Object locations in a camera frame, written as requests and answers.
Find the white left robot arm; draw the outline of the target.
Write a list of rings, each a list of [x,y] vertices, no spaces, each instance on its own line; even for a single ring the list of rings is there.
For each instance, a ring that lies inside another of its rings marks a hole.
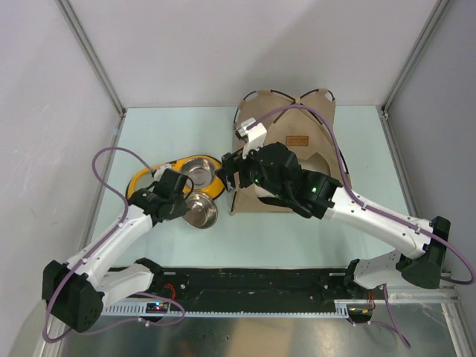
[[[112,271],[122,253],[158,223],[184,216],[188,210],[184,188],[188,176],[166,167],[149,187],[135,191],[126,201],[127,212],[109,232],[65,263],[51,261],[42,273],[42,299],[47,314],[75,332],[90,329],[101,312],[124,298],[145,292],[150,297],[164,291],[163,268],[148,258]]]

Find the beige fabric pet tent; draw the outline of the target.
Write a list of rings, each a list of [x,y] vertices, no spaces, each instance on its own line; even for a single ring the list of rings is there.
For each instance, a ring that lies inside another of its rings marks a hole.
[[[328,89],[314,89],[305,94],[290,95],[277,90],[260,90],[247,94],[235,113],[232,130],[238,130],[249,118],[260,119],[269,112],[292,104],[308,106],[318,112],[332,126],[335,117],[335,97]],[[288,109],[263,121],[267,130],[265,144],[280,142],[295,153],[302,168],[318,171],[334,179],[342,180],[338,168],[343,164],[345,177],[350,174],[343,155],[336,154],[325,125],[305,109]],[[231,214],[237,213],[289,213],[284,207],[266,205],[255,196],[254,186],[237,188],[231,203]]]

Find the steel pet bowl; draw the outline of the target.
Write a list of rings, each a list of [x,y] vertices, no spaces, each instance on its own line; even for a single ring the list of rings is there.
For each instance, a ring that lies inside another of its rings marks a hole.
[[[185,222],[198,229],[211,228],[218,219],[217,206],[207,194],[193,192],[187,199],[188,211],[183,216]]]
[[[180,172],[192,180],[196,189],[203,189],[213,183],[216,165],[209,158],[196,157],[185,161]]]

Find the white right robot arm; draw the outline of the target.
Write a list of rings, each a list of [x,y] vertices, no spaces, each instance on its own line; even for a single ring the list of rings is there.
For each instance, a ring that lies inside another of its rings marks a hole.
[[[446,219],[417,219],[360,199],[339,180],[302,168],[281,143],[248,154],[240,149],[226,153],[217,175],[229,191],[252,187],[265,205],[288,208],[306,219],[345,223],[392,246],[390,253],[349,264],[343,282],[352,298],[384,284],[407,282],[423,289],[440,285],[446,254],[442,242],[450,226]]]

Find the cream fluffy cushion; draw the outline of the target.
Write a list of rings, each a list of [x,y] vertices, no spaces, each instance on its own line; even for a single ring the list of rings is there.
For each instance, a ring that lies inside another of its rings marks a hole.
[[[264,188],[258,186],[257,184],[254,185],[254,192],[259,199],[263,198],[276,198],[276,195],[273,193],[268,192]]]

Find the black tent pole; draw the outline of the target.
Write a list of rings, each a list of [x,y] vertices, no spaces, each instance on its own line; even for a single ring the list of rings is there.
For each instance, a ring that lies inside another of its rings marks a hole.
[[[319,118],[324,118],[327,123],[333,125],[336,103],[333,93],[328,89],[313,89],[304,94],[286,94],[276,89],[253,91],[247,94],[240,102],[234,122],[241,123],[249,118],[260,119],[275,109],[292,104],[311,107],[318,112],[318,116],[309,113],[305,109],[292,109],[288,112],[283,111],[274,114],[270,118],[265,119],[263,124],[267,126],[270,123],[275,123],[284,115],[303,114],[309,119],[318,120],[319,123],[321,123]]]
[[[269,112],[295,104],[308,106],[323,117],[330,126],[334,123],[335,98],[328,89],[286,97],[271,91],[240,104],[237,123],[249,118],[260,119]],[[338,156],[325,125],[305,109],[288,109],[263,121],[267,129],[265,144],[280,142],[294,152],[304,169],[318,171],[341,180]]]

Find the black tent pole back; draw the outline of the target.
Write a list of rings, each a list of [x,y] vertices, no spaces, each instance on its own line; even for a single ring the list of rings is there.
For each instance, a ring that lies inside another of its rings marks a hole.
[[[269,112],[295,104],[308,106],[323,117],[330,126],[334,123],[335,98],[328,89],[286,97],[271,91],[240,104],[237,123],[249,118],[260,119]],[[304,169],[318,171],[341,180],[338,156],[325,125],[305,109],[288,109],[263,121],[267,129],[265,144],[280,142],[294,152]]]

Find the black tent pole front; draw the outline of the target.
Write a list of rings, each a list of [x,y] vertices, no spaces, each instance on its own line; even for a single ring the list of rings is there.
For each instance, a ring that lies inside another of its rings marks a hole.
[[[319,118],[324,118],[327,123],[333,125],[336,103],[333,93],[328,89],[313,89],[304,94],[286,94],[276,89],[253,91],[247,94],[240,102],[234,122],[241,123],[249,118],[260,119],[275,109],[292,104],[311,107],[318,112],[318,116],[309,113],[305,109],[292,109],[288,112],[283,111],[274,114],[270,118],[265,119],[263,124],[267,126],[270,123],[275,123],[284,115],[303,114],[309,119],[318,120],[319,123],[321,123]]]

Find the yellow double bowl holder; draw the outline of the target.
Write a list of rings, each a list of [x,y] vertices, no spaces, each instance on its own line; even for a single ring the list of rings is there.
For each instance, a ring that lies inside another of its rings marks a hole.
[[[192,155],[185,158],[177,159],[175,161],[169,161],[164,164],[164,166],[170,167],[171,169],[180,172],[181,166],[185,163],[185,161],[196,157],[209,158],[216,165],[216,171],[221,167],[220,161],[217,158],[214,158],[213,156],[209,155]],[[128,183],[126,189],[126,197],[129,198],[136,190],[149,186],[152,181],[153,177],[150,171],[148,171],[147,169],[139,171],[132,177],[132,179]],[[215,179],[213,180],[213,183],[210,186],[203,189],[196,189],[193,185],[193,189],[195,191],[207,194],[212,199],[217,199],[224,192],[225,187],[215,173]]]

